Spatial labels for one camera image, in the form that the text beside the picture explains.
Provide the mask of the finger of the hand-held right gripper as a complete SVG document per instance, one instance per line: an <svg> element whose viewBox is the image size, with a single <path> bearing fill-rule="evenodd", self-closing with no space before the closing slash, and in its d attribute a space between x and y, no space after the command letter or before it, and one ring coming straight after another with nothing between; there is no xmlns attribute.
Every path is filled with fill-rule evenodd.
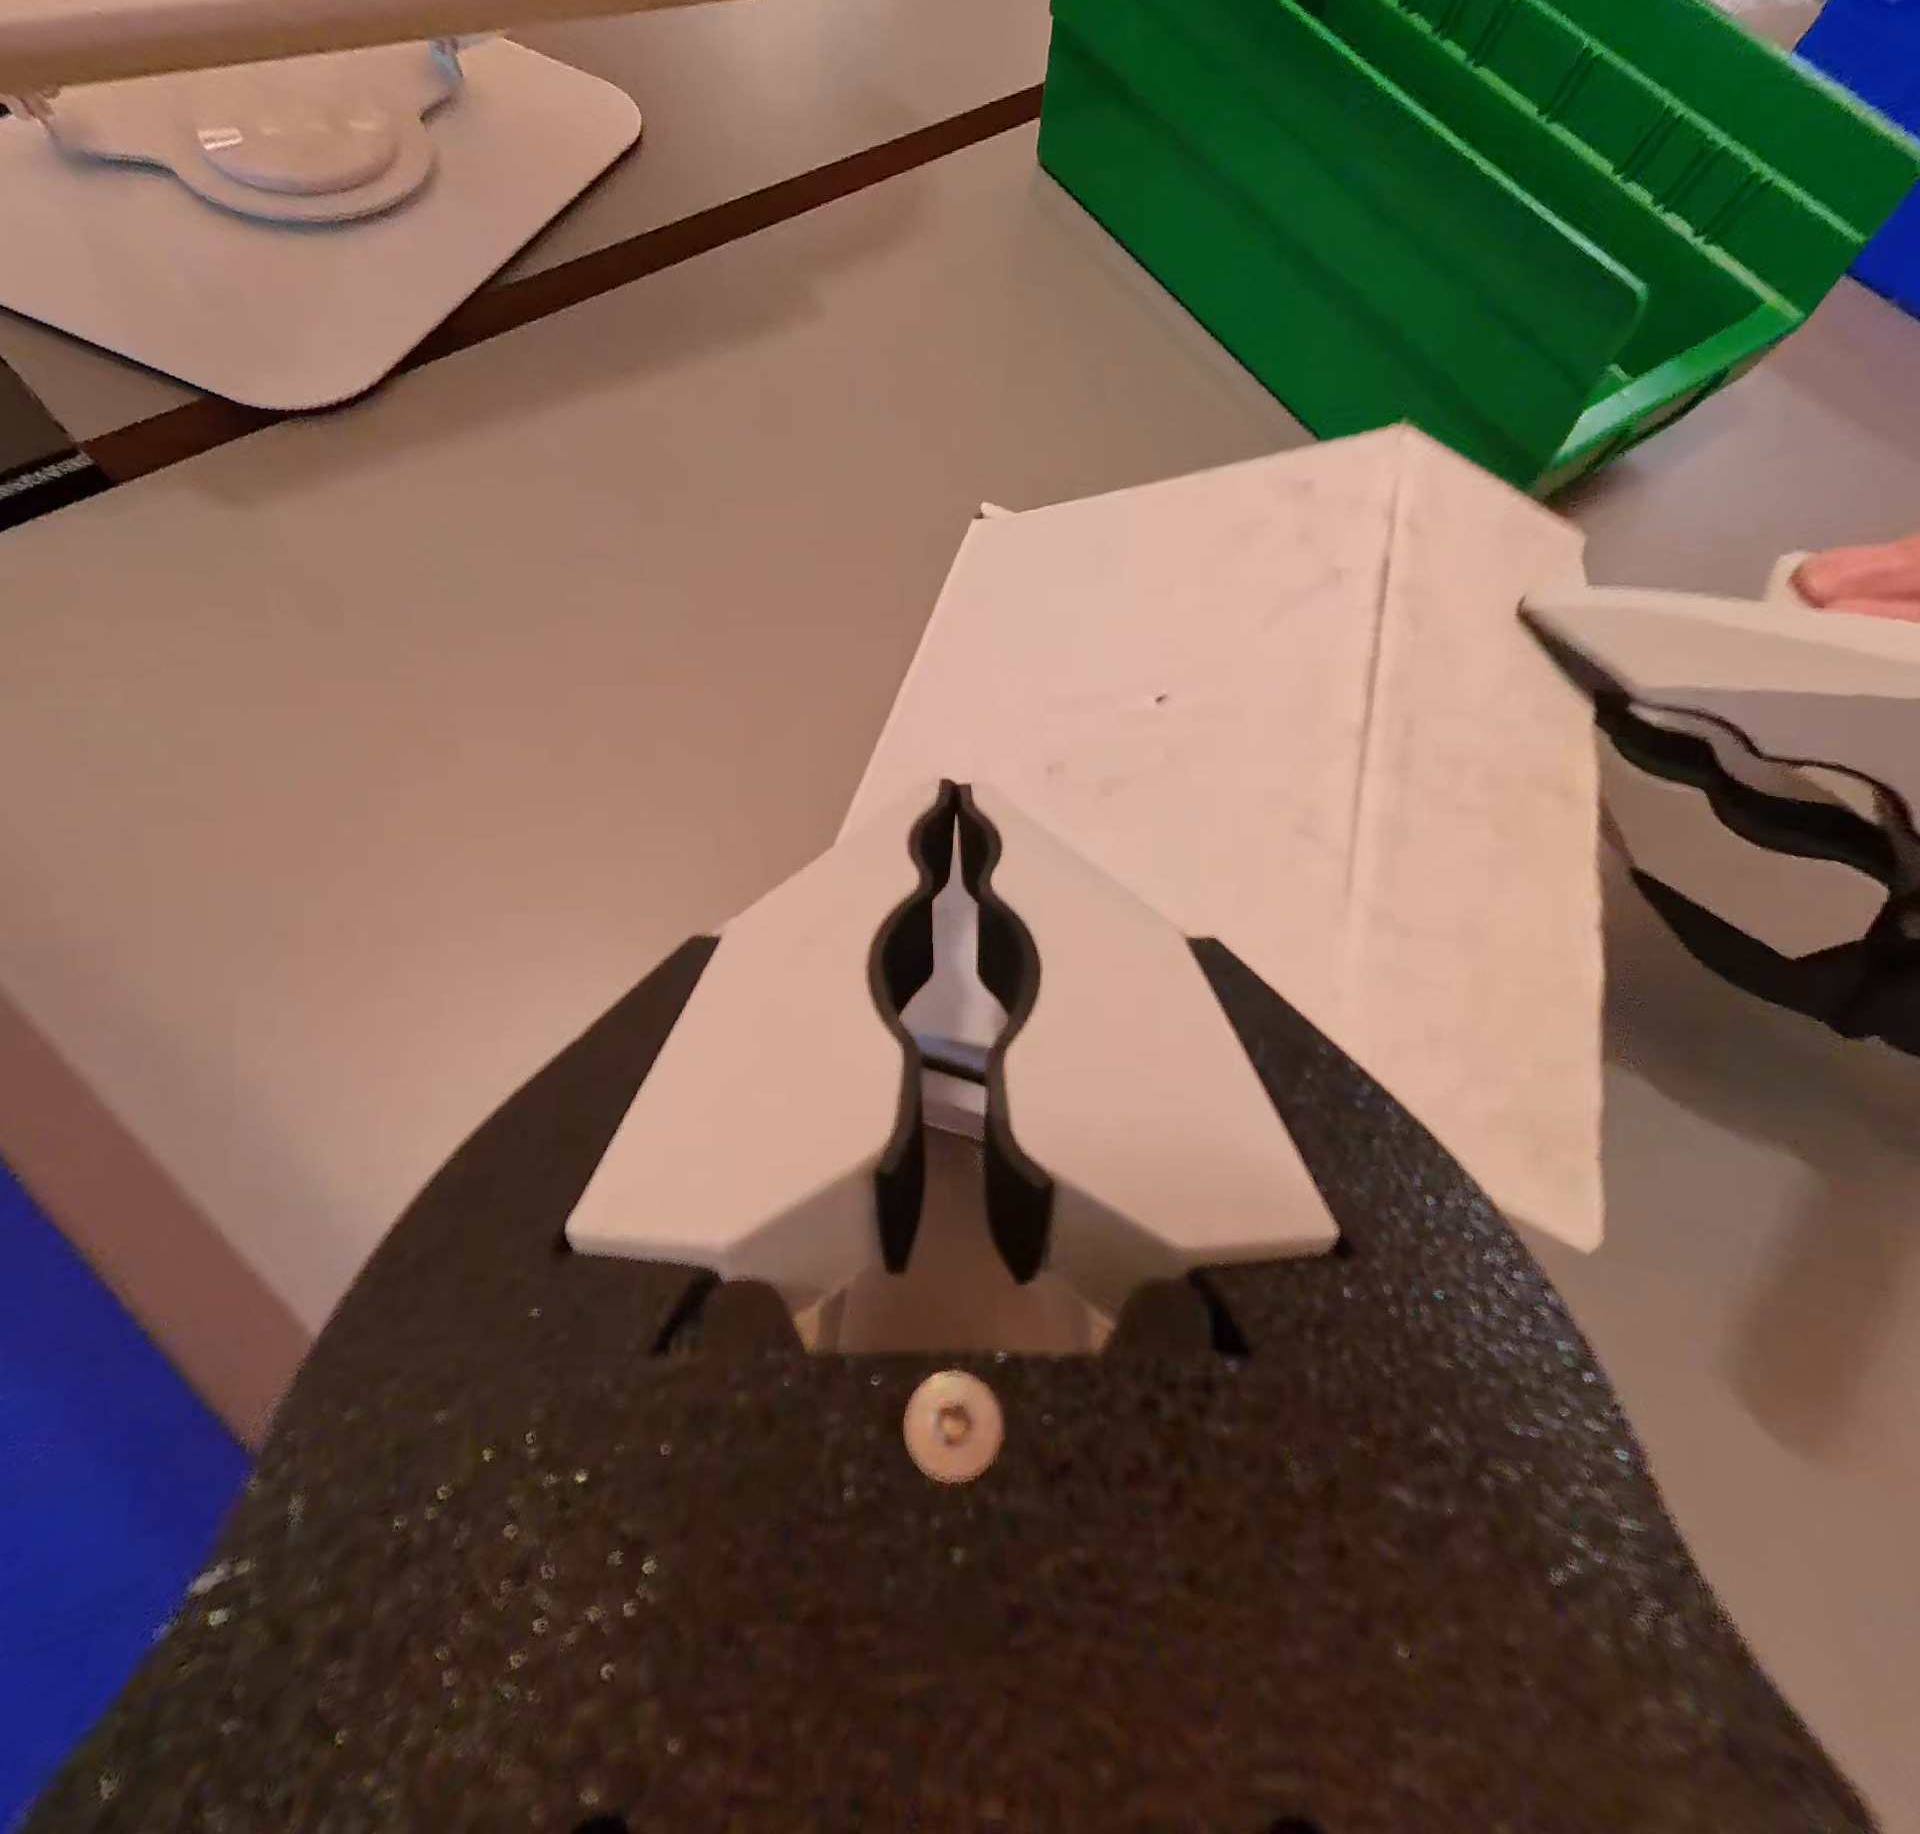
<svg viewBox="0 0 1920 1834"><path fill-rule="evenodd" d="M1707 742L1750 784L1813 775L1917 817L1916 622L1590 583L1520 614L1597 706Z"/></svg>
<svg viewBox="0 0 1920 1834"><path fill-rule="evenodd" d="M1916 937L1916 805L1721 716L1595 697L1603 826L1635 877L1778 958Z"/></svg>

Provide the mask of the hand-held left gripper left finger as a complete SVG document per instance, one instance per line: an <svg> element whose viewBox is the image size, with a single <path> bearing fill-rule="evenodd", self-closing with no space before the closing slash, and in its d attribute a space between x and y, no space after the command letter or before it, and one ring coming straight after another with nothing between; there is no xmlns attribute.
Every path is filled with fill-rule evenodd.
<svg viewBox="0 0 1920 1834"><path fill-rule="evenodd" d="M759 1282L805 1311L902 1273L924 1212L924 1064L955 783L882 807L733 916L565 1221L578 1254Z"/></svg>

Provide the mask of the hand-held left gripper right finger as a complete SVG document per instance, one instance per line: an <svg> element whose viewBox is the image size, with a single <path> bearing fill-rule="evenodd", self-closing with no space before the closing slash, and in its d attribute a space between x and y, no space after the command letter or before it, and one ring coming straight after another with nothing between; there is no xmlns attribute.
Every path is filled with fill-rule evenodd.
<svg viewBox="0 0 1920 1834"><path fill-rule="evenodd" d="M1009 1276L1115 1315L1197 1269L1322 1257L1338 1222L1189 937L1007 796L955 788L982 1196Z"/></svg>

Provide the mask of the white cardboard mailer box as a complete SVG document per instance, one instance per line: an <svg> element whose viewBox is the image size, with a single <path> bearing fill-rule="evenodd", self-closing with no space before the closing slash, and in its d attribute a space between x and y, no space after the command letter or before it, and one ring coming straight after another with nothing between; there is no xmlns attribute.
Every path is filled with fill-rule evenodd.
<svg viewBox="0 0 1920 1834"><path fill-rule="evenodd" d="M841 834L989 783L1221 940L1511 1218L1603 1241L1582 533L1406 426L968 528Z"/></svg>

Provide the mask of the green plastic bin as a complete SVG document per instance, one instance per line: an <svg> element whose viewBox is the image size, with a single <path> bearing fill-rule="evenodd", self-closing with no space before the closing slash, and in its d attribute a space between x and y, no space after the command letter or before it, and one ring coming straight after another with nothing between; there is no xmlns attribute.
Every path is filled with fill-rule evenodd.
<svg viewBox="0 0 1920 1834"><path fill-rule="evenodd" d="M1039 160L1315 438L1536 499L1775 351L1916 182L1708 0L1050 0Z"/></svg>

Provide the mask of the blue plastic bin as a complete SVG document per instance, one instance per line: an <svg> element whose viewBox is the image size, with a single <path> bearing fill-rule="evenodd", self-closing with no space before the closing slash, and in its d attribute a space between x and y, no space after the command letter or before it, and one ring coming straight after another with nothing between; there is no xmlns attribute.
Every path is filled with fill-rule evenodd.
<svg viewBox="0 0 1920 1834"><path fill-rule="evenodd" d="M252 1461L3 1176L3 1819L172 1617Z"/></svg>

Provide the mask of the person's right hand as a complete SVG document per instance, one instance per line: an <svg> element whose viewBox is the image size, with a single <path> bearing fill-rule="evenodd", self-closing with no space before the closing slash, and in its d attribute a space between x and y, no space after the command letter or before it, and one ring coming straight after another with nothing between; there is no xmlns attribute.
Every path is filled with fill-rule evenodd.
<svg viewBox="0 0 1920 1834"><path fill-rule="evenodd" d="M1917 531L1805 555L1790 592L1820 613L1917 622Z"/></svg>

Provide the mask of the instruction sheet on stand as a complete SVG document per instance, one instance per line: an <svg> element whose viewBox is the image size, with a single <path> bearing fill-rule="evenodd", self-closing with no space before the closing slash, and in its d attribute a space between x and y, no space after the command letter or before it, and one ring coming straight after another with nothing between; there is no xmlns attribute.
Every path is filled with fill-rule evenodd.
<svg viewBox="0 0 1920 1834"><path fill-rule="evenodd" d="M511 29L727 0L3 0L3 303L228 402L357 399L641 139Z"/></svg>

